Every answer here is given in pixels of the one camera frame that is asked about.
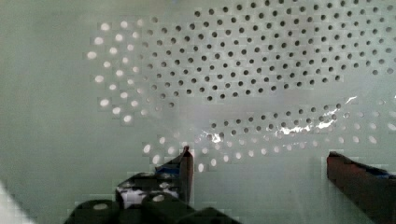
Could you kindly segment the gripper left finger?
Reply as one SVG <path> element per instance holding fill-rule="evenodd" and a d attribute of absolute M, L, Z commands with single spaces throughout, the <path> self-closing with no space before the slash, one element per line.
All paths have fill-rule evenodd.
<path fill-rule="evenodd" d="M 192 176 L 193 156 L 190 147 L 184 146 L 178 156 L 157 166 L 153 173 L 138 173 L 119 183 L 115 189 L 116 201 L 127 209 L 141 204 L 151 193 L 168 193 L 188 203 Z"/>

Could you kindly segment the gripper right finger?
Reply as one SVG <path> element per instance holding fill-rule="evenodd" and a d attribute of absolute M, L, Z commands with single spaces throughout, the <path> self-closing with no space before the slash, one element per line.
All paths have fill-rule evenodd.
<path fill-rule="evenodd" d="M 331 151 L 327 177 L 375 224 L 395 224 L 396 178 L 386 170 Z"/>

